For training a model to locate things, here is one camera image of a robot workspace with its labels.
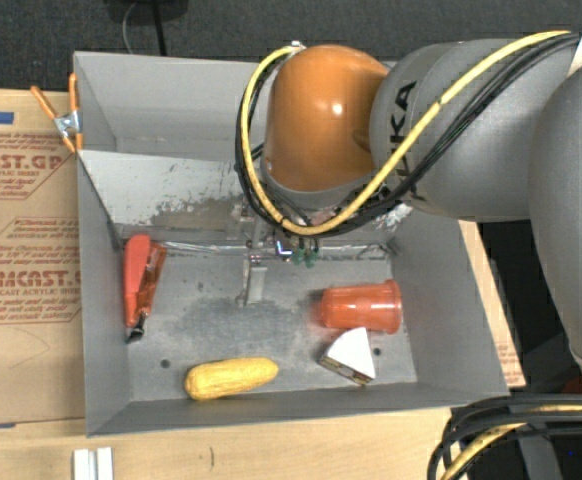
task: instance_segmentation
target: yellow cable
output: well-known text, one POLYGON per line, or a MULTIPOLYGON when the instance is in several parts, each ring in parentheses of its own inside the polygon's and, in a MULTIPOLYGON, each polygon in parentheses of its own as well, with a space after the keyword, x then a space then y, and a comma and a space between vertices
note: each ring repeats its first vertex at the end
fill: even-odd
POLYGON ((251 98, 253 96, 253 91, 255 85, 260 78, 264 70, 273 63, 276 59, 290 55, 297 52, 302 47, 298 46, 286 46, 274 51, 268 57, 266 57, 257 67, 249 83, 247 85, 244 100, 241 107, 240 115, 240 129, 242 132, 242 151, 244 154, 244 160, 246 165, 247 174, 253 186, 253 189, 260 200, 260 203, 264 209, 273 217, 273 219, 282 225, 288 231, 295 233, 297 235, 318 235, 320 233, 325 233, 332 230, 336 226, 342 224, 351 215, 353 215, 366 201, 373 195, 373 193, 378 189, 380 184, 387 178, 387 176, 395 169, 396 165, 402 160, 402 158, 407 154, 411 146, 418 139, 420 134, 424 129, 433 121, 435 116, 438 115, 440 109, 449 103, 455 96, 460 93, 467 85, 469 85, 473 80, 487 71, 491 66, 501 61, 505 57, 512 55, 513 53, 531 46, 533 44, 545 41, 555 36, 563 35, 569 33, 568 30, 558 30, 551 32, 541 32, 539 34, 533 34, 527 37, 523 37, 517 41, 507 44, 498 51, 492 53, 485 59, 481 60, 473 68, 467 71, 463 76, 461 76, 440 98, 439 101, 435 102, 429 110, 420 118, 416 125, 411 129, 411 131, 406 136, 405 140, 402 142, 400 147, 398 147, 387 162, 382 166, 382 168, 376 173, 373 179, 367 184, 367 186, 360 192, 360 194, 342 210, 338 215, 329 219, 322 224, 316 226, 299 226, 289 220, 286 220, 284 215, 282 215, 278 209, 273 205, 271 200, 267 197, 260 180, 256 175, 255 168, 253 167, 253 160, 251 158, 251 149, 249 143, 249 121, 248 121, 248 110, 251 103, 251 98))
MULTIPOLYGON (((529 410, 529 412, 549 412, 549 411, 582 411, 582 405, 541 405, 534 409, 529 410)), ((476 437, 471 444, 467 446, 462 452, 453 460, 449 469, 447 469, 440 480, 449 480, 455 474, 457 474, 464 465, 469 462, 473 457, 478 455, 482 450, 489 446, 494 441, 497 441, 502 436, 515 430, 516 428, 523 427, 526 423, 511 423, 509 425, 500 425, 498 427, 493 427, 486 432, 480 434, 476 437)))

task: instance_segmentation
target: metal clip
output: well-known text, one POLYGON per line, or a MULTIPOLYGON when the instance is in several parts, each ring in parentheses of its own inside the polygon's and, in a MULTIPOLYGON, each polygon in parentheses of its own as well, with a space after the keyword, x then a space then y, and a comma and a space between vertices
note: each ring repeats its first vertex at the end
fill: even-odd
POLYGON ((54 117, 53 122, 62 136, 68 138, 73 133, 80 133, 82 131, 82 112, 74 110, 64 116, 54 117))

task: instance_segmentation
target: black wire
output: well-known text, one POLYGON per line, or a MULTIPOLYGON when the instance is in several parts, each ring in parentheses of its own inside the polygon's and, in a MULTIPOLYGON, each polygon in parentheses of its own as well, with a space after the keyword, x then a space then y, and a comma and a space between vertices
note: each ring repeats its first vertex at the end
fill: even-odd
POLYGON ((373 205, 361 208, 357 217, 349 219, 335 230, 321 234, 320 237, 336 236, 367 224, 376 217, 394 208, 400 198, 407 194, 413 186, 433 167, 448 148, 466 130, 466 128, 487 108, 498 95, 509 85, 522 76, 539 62, 553 55, 557 51, 577 44, 579 34, 565 34, 542 43, 533 45, 522 55, 514 58, 469 101, 465 109, 454 119, 452 124, 441 135, 436 144, 413 171, 394 189, 384 200, 373 205))
POLYGON ((158 0, 151 0, 151 9, 153 10, 153 21, 155 22, 155 31, 158 35, 158 47, 162 57, 167 56, 167 46, 164 42, 164 31, 162 30, 162 17, 160 16, 160 7, 158 0))
POLYGON ((475 464, 482 459, 489 451, 493 448, 497 448, 499 446, 503 446, 505 444, 514 443, 520 441, 521 439, 529 439, 532 437, 553 437, 553 436, 582 436, 582 425, 573 425, 567 427, 548 427, 543 429, 534 429, 534 430, 524 430, 524 431, 512 431, 505 436, 502 436, 497 441, 489 444, 484 450, 482 450, 479 454, 471 457, 466 464, 464 464, 456 474, 449 477, 448 480, 459 480, 465 473, 467 473, 475 464))
MULTIPOLYGON (((256 104, 258 101, 258 96, 260 95, 260 91, 264 87, 264 84, 268 80, 269 76, 273 72, 272 67, 275 63, 271 66, 268 66, 262 76, 256 82, 256 85, 253 89, 253 94, 251 96, 251 101, 249 102, 249 114, 247 116, 247 123, 248 126, 251 127, 251 121, 253 119, 256 104)), ((242 101, 240 102, 240 108, 242 108, 242 104, 244 103, 244 95, 242 96, 242 101)), ((252 160, 254 159, 254 152, 255 158, 258 158, 262 154, 263 144, 256 146, 252 150, 252 160)), ((235 141, 235 156, 236 156, 236 172, 238 173, 238 179, 240 180, 240 186, 242 187, 245 196, 247 197, 247 201, 249 205, 254 209, 254 211, 262 217, 268 224, 273 226, 274 228, 283 231, 285 234, 290 235, 286 229, 284 229, 278 222, 276 222, 269 213, 261 206, 260 200, 258 199, 257 195, 254 193, 253 186, 251 185, 251 181, 249 180, 248 176, 246 175, 246 163, 244 159, 244 151, 242 150, 242 127, 240 123, 240 113, 238 113, 238 118, 236 122, 236 141, 235 141)), ((300 209, 298 208, 292 201, 288 198, 282 196, 281 194, 276 194, 274 197, 270 194, 267 190, 266 184, 261 183, 262 189, 264 190, 265 194, 269 199, 277 198, 281 200, 286 206, 289 207, 291 211, 293 211, 296 215, 298 215, 308 226, 312 225, 311 219, 300 209)), ((284 215, 284 218, 290 220, 290 217, 284 215)))
MULTIPOLYGON (((545 404, 582 405, 582 395, 519 393, 513 396, 479 400, 456 410, 442 431, 442 439, 445 439, 452 430, 460 428, 467 422, 475 423, 476 420, 493 415, 493 412, 509 411, 511 407, 521 405, 537 406, 545 404)), ((452 462, 450 450, 444 452, 442 460, 445 466, 449 467, 452 462)))
POLYGON ((483 418, 479 424, 473 423, 466 425, 461 429, 453 430, 447 434, 447 436, 440 442, 440 444, 436 447, 435 451, 431 455, 427 469, 427 480, 436 479, 438 463, 440 462, 445 451, 451 449, 454 443, 462 441, 469 436, 480 434, 486 430, 499 427, 501 425, 511 425, 516 423, 522 423, 525 425, 544 425, 547 423, 560 422, 582 423, 582 411, 547 411, 542 413, 516 413, 508 414, 505 416, 492 416, 483 418))

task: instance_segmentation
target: yellow corn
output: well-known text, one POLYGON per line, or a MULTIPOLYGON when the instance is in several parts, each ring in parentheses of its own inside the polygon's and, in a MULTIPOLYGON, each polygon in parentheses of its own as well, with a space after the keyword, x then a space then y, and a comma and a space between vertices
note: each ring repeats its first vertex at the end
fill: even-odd
POLYGON ((257 388, 277 374, 278 365, 266 357, 226 359, 192 368, 184 389, 194 400, 212 400, 257 388))

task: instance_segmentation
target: orange device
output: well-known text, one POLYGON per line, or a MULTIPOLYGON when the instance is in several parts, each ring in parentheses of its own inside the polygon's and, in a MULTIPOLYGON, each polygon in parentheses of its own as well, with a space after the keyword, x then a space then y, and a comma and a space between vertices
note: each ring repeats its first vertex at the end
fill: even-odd
POLYGON ((402 322, 402 294, 393 279, 380 284, 329 288, 322 297, 322 320, 327 327, 395 334, 402 322))
POLYGON ((144 323, 151 314, 153 296, 167 251, 151 242, 149 235, 135 235, 124 249, 124 319, 133 328, 128 341, 144 335, 144 323))

